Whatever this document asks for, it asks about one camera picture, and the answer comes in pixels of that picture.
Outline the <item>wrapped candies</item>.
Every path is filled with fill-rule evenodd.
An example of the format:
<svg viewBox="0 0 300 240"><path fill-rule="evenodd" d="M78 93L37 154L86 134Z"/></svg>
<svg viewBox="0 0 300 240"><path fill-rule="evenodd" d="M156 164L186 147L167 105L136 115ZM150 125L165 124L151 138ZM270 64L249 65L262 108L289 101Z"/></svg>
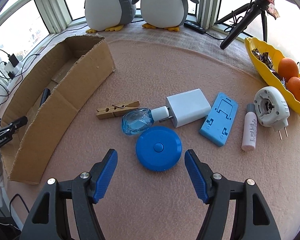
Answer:
<svg viewBox="0 0 300 240"><path fill-rule="evenodd" d="M251 52L254 55L254 57L256 57L260 62L266 65L271 74L280 81L281 85L283 85L284 88L286 88L286 79L284 77L281 77L278 74L278 72L274 69L273 61L269 56L269 53L261 53L257 48L253 49Z"/></svg>

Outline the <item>orange fruit upper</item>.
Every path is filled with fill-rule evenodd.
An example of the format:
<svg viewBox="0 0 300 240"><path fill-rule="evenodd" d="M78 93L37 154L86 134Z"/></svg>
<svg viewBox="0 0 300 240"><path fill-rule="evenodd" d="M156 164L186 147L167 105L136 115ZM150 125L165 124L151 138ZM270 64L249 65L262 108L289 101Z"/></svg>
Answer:
<svg viewBox="0 0 300 240"><path fill-rule="evenodd" d="M280 60L277 68L277 72L281 78L284 78L287 82L291 77L299 76L299 69L297 63L288 57L284 57Z"/></svg>

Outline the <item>white usb charger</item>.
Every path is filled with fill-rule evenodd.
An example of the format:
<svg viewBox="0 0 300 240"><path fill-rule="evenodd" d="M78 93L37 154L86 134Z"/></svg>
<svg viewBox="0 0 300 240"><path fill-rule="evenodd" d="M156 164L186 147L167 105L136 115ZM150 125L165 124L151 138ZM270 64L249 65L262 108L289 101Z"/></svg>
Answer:
<svg viewBox="0 0 300 240"><path fill-rule="evenodd" d="M199 88L167 96L166 107L169 116L160 122L170 119L175 128L202 119L211 111L211 105Z"/></svg>

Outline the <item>black tripod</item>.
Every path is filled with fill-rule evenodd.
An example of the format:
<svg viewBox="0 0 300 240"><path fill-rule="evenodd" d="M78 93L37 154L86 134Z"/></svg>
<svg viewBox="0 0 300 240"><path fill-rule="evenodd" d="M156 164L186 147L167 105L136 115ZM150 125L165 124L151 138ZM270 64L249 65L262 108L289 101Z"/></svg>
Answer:
<svg viewBox="0 0 300 240"><path fill-rule="evenodd" d="M241 6L240 8L232 11L220 20L217 20L216 24L222 24L230 20L231 18L234 20L233 25L229 27L229 34L221 42L220 48L226 49L228 45L233 40L235 40L239 36L239 34L242 33L258 15L261 15L263 40L264 42L267 42L268 32L266 12L269 15L273 16L273 18L275 19L279 17L278 13L274 8L274 0L250 1L250 3Z"/></svg>

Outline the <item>black power adapter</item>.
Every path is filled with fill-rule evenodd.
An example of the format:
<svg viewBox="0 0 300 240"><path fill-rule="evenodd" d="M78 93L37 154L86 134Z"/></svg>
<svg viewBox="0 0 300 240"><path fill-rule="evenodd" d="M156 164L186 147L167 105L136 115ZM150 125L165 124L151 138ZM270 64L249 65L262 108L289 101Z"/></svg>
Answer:
<svg viewBox="0 0 300 240"><path fill-rule="evenodd" d="M19 64L19 60L17 59L15 54L12 54L12 55L9 54L8 59L9 59L10 63L12 64L13 68Z"/></svg>

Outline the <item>blue glass bottle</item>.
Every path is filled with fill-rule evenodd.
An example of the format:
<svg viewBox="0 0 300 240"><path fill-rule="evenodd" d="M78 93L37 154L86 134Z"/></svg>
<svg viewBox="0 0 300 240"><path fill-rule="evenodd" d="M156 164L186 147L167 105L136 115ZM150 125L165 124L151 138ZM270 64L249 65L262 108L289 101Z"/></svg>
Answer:
<svg viewBox="0 0 300 240"><path fill-rule="evenodd" d="M153 124L170 116L168 108L138 108L122 117L121 129L125 135L136 135L151 128Z"/></svg>

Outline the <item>blue round tape measure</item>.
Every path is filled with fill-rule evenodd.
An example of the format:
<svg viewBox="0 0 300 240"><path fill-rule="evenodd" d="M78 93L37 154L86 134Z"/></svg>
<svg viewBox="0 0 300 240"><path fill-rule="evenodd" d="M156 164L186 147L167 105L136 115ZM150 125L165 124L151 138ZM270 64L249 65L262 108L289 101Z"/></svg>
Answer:
<svg viewBox="0 0 300 240"><path fill-rule="evenodd" d="M138 137L135 146L140 164L150 171L163 172L174 167L182 153L182 142L175 131L155 126Z"/></svg>

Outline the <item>orange fruit lower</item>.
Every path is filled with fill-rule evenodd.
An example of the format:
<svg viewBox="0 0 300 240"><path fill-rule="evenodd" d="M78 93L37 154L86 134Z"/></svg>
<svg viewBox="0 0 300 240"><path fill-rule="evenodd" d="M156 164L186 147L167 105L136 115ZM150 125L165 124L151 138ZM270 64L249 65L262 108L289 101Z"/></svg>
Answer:
<svg viewBox="0 0 300 240"><path fill-rule="evenodd" d="M299 77L291 77L286 83L287 89L293 94L294 98L300 102L300 79Z"/></svg>

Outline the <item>white plug-in device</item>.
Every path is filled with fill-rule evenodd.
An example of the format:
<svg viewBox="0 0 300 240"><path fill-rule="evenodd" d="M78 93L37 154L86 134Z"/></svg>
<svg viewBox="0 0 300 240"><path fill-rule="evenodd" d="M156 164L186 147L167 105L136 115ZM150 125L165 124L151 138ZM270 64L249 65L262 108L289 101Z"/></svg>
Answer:
<svg viewBox="0 0 300 240"><path fill-rule="evenodd" d="M254 105L258 122L263 127L270 127L278 132L281 140L282 130L288 136L290 111L285 98L277 88L273 86L261 88L254 96Z"/></svg>

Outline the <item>black cylinder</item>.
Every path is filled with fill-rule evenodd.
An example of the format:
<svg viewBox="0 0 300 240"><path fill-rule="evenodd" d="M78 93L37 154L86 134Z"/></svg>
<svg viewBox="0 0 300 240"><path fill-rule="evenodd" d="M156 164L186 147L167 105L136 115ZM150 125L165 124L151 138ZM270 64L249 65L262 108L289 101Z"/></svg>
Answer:
<svg viewBox="0 0 300 240"><path fill-rule="evenodd" d="M51 90L49 88L45 88L43 90L43 94L42 94L40 104L39 104L40 107L44 104L44 102L47 100L47 98L50 96L50 94L51 94Z"/></svg>

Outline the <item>large penguin plush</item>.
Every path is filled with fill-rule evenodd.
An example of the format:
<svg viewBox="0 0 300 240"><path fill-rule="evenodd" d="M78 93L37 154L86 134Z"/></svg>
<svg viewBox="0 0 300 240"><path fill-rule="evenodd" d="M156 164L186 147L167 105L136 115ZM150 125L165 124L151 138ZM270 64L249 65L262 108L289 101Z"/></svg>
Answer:
<svg viewBox="0 0 300 240"><path fill-rule="evenodd" d="M85 0L86 33L120 31L132 23L136 6L132 0Z"/></svg>

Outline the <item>white power strip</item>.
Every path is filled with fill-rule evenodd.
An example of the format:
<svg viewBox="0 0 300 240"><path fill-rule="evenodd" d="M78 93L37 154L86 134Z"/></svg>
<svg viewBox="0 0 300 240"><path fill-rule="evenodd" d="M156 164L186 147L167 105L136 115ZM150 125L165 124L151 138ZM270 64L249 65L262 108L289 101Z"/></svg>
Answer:
<svg viewBox="0 0 300 240"><path fill-rule="evenodd" d="M10 78L8 81L7 90L10 92L12 88L16 85L16 83L21 78L21 68L23 66L23 63L19 61L19 63L14 67L13 64L10 63L10 61L7 62L7 64L4 66L4 70L7 72L8 77Z"/></svg>

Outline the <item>blue plastic stand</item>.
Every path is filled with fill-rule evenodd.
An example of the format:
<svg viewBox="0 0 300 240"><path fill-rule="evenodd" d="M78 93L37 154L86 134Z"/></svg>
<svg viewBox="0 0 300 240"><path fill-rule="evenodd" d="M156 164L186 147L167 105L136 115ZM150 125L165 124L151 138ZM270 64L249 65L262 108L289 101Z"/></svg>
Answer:
<svg viewBox="0 0 300 240"><path fill-rule="evenodd" d="M199 134L218 147L224 146L229 137L237 110L238 103L226 94L219 92L210 113L199 130Z"/></svg>

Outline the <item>wooden clothespin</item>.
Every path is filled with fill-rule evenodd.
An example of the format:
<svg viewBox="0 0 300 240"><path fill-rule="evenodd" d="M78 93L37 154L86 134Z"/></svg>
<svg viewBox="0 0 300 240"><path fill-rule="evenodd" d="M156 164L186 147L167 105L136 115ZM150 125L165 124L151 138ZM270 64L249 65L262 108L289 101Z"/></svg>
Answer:
<svg viewBox="0 0 300 240"><path fill-rule="evenodd" d="M96 116L100 120L124 116L126 113L139 109L139 106L139 101L115 103L107 107L98 108Z"/></svg>

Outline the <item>cardboard box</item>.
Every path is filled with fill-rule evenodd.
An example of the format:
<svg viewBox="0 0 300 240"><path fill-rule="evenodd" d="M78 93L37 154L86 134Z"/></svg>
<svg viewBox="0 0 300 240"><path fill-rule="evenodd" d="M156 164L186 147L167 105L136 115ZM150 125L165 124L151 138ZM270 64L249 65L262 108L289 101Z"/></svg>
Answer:
<svg viewBox="0 0 300 240"><path fill-rule="evenodd" d="M72 36L48 51L23 79L1 123L26 116L11 142L1 148L7 178L36 185L64 133L95 90L115 71L103 36ZM50 96L40 107L43 90Z"/></svg>

